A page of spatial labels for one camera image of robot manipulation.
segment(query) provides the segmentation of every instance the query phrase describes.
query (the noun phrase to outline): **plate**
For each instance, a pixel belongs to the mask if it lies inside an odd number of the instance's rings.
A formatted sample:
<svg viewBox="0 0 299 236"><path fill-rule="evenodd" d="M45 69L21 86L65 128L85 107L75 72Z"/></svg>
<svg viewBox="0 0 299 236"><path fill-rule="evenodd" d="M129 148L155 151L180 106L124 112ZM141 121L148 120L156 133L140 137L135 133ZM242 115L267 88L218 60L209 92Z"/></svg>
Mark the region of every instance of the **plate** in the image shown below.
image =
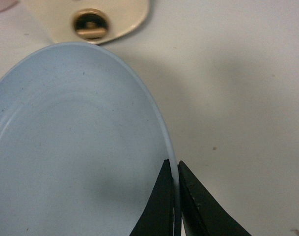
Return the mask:
<svg viewBox="0 0 299 236"><path fill-rule="evenodd" d="M53 42L104 43L138 28L146 19L149 0L22 0L29 11L42 23ZM84 9L96 9L105 15L109 31L96 40L80 38L74 31L74 15Z"/></svg>
<svg viewBox="0 0 299 236"><path fill-rule="evenodd" d="M55 44L0 80L0 236L128 236L166 158L178 189L154 99L101 47Z"/></svg>

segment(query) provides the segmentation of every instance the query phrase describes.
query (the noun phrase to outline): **light blue plate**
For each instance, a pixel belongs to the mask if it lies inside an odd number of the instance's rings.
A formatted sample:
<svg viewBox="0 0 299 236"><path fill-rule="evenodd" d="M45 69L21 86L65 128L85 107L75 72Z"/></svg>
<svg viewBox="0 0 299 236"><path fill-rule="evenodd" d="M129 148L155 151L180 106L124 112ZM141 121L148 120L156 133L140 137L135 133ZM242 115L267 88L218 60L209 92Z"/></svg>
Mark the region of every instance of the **light blue plate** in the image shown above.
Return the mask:
<svg viewBox="0 0 299 236"><path fill-rule="evenodd" d="M166 158L178 224L176 160L140 78L98 46L42 49L0 81L0 236L128 236Z"/></svg>

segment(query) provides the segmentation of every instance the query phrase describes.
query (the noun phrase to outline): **cream-colored object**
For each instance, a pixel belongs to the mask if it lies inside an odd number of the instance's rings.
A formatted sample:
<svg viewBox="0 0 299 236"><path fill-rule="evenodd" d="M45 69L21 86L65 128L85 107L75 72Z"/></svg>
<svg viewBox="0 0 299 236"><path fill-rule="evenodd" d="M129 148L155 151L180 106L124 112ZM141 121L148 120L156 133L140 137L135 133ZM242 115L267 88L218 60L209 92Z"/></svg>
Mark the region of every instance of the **cream-colored object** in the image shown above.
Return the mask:
<svg viewBox="0 0 299 236"><path fill-rule="evenodd" d="M149 0L21 0L21 2L41 21L56 43L81 41L99 44L110 41L136 29L149 12ZM106 16L109 30L103 37L86 40L76 33L74 17L85 9L96 9Z"/></svg>
<svg viewBox="0 0 299 236"><path fill-rule="evenodd" d="M13 5L16 0L0 0L0 11L3 11Z"/></svg>

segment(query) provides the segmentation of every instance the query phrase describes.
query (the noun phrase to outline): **white surface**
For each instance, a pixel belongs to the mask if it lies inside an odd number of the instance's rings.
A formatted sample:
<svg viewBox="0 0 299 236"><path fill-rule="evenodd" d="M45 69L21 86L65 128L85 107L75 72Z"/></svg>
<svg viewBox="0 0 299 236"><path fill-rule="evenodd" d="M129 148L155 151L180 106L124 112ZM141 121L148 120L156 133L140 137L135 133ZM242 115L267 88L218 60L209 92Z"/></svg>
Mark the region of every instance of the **white surface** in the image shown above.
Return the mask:
<svg viewBox="0 0 299 236"><path fill-rule="evenodd" d="M21 4L0 14L0 77L48 44ZM153 0L140 29L103 46L146 83L177 160L241 225L295 235L299 0Z"/></svg>
<svg viewBox="0 0 299 236"><path fill-rule="evenodd" d="M45 26L53 42L80 41L103 43L121 37L146 19L149 0L21 0ZM102 11L108 18L109 31L94 42L79 38L73 29L73 16L86 8Z"/></svg>
<svg viewBox="0 0 299 236"><path fill-rule="evenodd" d="M0 81L0 236L129 235L167 158L178 192L161 114L126 64L90 44L41 50Z"/></svg>

